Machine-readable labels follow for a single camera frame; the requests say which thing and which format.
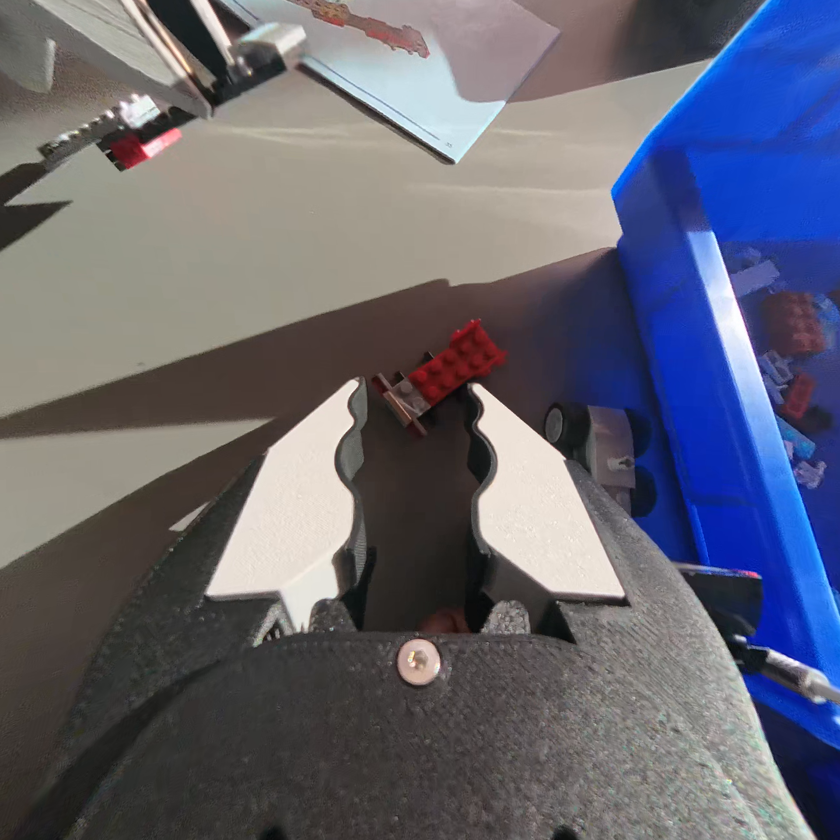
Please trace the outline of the long grey black brick assembly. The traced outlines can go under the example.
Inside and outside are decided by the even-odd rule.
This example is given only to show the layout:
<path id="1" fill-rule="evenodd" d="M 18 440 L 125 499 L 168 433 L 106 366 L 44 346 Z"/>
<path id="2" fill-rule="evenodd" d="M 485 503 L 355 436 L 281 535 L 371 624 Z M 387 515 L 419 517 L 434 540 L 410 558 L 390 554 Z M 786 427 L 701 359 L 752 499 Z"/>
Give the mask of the long grey black brick assembly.
<path id="1" fill-rule="evenodd" d="M 210 119 L 224 105 L 294 69 L 305 34 L 300 26 L 263 24 L 232 43 L 232 63 L 214 77 L 179 41 L 170 51 L 185 59 L 187 91 L 197 95 L 205 111 L 196 114 L 150 94 L 132 93 L 96 118 L 57 135 L 38 147 L 41 168 L 52 172 L 76 154 L 97 148 L 119 171 L 152 160 L 182 139 L 183 128 Z"/>

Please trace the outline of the person's right hand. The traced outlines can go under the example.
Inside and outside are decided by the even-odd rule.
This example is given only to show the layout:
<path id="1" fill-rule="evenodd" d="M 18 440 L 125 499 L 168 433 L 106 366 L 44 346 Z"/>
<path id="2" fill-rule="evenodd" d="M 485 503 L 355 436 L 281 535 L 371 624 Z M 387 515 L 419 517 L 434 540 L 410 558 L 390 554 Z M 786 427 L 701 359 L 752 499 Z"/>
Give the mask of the person's right hand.
<path id="1" fill-rule="evenodd" d="M 426 635 L 471 634 L 463 607 L 443 607 L 426 616 L 417 626 Z"/>

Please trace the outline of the light blue instruction booklet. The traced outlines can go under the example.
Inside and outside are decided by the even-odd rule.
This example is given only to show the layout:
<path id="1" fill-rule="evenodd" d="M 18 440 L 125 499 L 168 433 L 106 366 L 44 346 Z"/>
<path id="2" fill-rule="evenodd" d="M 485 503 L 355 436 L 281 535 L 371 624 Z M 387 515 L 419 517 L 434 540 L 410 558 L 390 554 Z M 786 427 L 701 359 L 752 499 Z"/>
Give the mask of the light blue instruction booklet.
<path id="1" fill-rule="evenodd" d="M 225 1 L 249 26 L 298 25 L 301 63 L 458 163 L 560 31 L 512 1 Z"/>

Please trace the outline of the blue plastic bin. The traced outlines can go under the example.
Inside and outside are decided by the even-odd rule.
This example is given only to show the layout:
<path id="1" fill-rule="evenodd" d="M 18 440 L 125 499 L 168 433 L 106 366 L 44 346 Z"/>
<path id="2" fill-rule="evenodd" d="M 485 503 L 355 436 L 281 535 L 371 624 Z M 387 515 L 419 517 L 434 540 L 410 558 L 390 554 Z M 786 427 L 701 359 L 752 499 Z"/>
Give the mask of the blue plastic bin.
<path id="1" fill-rule="evenodd" d="M 612 189 L 700 559 L 756 570 L 756 642 L 835 686 L 838 481 L 795 483 L 722 251 L 755 245 L 838 280 L 838 117 L 839 3 L 767 2 Z"/>

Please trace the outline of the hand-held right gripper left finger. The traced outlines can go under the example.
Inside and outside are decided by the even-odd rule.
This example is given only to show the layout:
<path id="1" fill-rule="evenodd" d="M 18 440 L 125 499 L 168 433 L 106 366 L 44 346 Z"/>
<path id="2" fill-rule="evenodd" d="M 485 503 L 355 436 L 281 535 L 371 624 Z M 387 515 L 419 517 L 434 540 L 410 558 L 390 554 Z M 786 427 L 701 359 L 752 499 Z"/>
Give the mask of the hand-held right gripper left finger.
<path id="1" fill-rule="evenodd" d="M 354 478 L 368 417 L 361 377 L 342 384 L 268 447 L 205 589 L 212 602 L 267 600 L 292 631 L 360 580 L 366 530 Z"/>

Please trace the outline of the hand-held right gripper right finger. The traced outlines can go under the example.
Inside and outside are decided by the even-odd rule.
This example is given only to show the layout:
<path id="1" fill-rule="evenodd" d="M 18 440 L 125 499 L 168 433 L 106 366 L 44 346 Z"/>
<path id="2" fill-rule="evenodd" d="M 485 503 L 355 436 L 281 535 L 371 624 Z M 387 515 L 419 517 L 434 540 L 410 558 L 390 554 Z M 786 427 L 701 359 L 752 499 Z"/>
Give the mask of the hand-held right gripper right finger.
<path id="1" fill-rule="evenodd" d="M 483 385 L 465 390 L 470 502 L 465 615 L 479 631 L 515 602 L 531 630 L 566 634 L 560 604 L 628 605 L 585 503 L 592 481 Z"/>

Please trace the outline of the toy brick truck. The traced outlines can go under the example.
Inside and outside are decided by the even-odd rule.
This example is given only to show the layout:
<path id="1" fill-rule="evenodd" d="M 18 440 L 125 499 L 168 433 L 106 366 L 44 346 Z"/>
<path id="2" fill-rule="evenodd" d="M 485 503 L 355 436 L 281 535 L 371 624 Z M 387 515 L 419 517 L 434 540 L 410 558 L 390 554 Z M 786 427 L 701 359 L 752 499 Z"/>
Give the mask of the toy brick truck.
<path id="1" fill-rule="evenodd" d="M 646 518 L 655 509 L 655 478 L 639 461 L 652 437 L 643 415 L 629 408 L 555 402 L 544 414 L 542 434 L 632 518 Z"/>

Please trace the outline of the small red brick assembly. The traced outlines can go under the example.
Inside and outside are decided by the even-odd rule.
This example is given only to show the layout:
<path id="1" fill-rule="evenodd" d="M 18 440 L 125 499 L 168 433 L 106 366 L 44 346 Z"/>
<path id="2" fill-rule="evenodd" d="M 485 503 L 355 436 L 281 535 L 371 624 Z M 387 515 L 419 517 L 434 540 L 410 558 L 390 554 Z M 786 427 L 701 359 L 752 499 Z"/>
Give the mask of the small red brick assembly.
<path id="1" fill-rule="evenodd" d="M 436 407 L 468 383 L 490 375 L 508 362 L 508 352 L 489 336 L 480 319 L 452 333 L 441 353 L 426 353 L 408 374 L 372 377 L 374 389 L 399 424 L 418 438 L 427 435 L 424 422 Z"/>

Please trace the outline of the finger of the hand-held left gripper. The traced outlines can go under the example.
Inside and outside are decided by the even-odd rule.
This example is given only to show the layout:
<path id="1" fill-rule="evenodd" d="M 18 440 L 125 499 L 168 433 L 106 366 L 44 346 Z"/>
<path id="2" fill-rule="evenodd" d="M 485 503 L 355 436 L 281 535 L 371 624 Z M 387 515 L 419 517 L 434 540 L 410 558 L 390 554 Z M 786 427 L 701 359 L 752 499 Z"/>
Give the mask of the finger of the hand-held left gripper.
<path id="1" fill-rule="evenodd" d="M 213 114 L 194 68 L 147 2 L 1 2 L 3 75 L 48 92 L 58 47 L 134 92 L 201 119 Z"/>
<path id="2" fill-rule="evenodd" d="M 192 1 L 192 10 L 197 17 L 199 35 L 196 36 L 194 56 L 208 70 L 226 70 L 236 67 L 234 45 L 209 1 Z"/>

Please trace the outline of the pile of loose bricks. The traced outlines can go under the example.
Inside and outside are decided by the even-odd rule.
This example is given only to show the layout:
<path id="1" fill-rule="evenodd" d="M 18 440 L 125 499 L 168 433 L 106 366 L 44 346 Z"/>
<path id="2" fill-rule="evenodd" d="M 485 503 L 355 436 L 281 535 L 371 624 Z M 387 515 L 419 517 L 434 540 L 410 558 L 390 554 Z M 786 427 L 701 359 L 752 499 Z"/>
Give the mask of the pile of loose bricks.
<path id="1" fill-rule="evenodd" d="M 838 481 L 838 280 L 755 245 L 722 252 L 794 481 L 814 495 Z"/>

